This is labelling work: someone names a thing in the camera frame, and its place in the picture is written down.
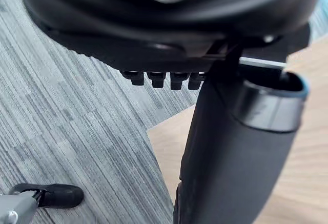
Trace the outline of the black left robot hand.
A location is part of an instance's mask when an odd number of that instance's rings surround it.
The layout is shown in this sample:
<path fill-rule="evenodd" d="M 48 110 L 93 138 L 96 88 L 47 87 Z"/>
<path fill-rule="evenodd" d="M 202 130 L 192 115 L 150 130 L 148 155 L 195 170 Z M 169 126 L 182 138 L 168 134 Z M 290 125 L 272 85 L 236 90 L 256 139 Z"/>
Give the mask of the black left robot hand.
<path fill-rule="evenodd" d="M 174 223 L 253 223 L 301 125 L 309 86 L 284 71 L 318 0 L 22 0 L 51 39 L 172 90 L 199 90 Z"/>

